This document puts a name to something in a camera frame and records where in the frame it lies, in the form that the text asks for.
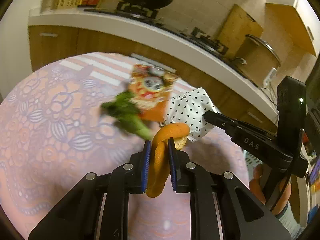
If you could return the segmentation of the grey right sleeve forearm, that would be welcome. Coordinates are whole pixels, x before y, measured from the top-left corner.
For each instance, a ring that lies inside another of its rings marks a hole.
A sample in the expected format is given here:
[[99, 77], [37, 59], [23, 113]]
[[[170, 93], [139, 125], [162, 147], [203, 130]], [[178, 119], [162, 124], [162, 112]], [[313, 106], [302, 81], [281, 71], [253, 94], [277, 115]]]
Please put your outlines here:
[[292, 239], [297, 239], [305, 229], [299, 223], [296, 222], [289, 202], [287, 202], [286, 206], [283, 208], [281, 213], [276, 215], [276, 218], [287, 229]]

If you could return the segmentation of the person's right hand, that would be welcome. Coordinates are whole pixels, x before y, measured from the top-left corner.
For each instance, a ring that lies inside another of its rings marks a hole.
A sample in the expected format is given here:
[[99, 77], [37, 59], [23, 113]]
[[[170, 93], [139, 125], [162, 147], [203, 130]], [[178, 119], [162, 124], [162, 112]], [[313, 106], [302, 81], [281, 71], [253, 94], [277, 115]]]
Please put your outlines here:
[[[253, 170], [253, 178], [249, 182], [249, 189], [250, 191], [263, 203], [266, 204], [266, 198], [263, 194], [261, 185], [260, 185], [260, 178], [263, 175], [263, 165], [260, 164], [256, 166]], [[289, 202], [289, 198], [291, 196], [291, 183], [288, 182], [285, 188], [284, 193], [281, 195], [279, 201], [275, 205], [272, 213], [276, 216], [283, 208], [286, 206], [287, 202]]]

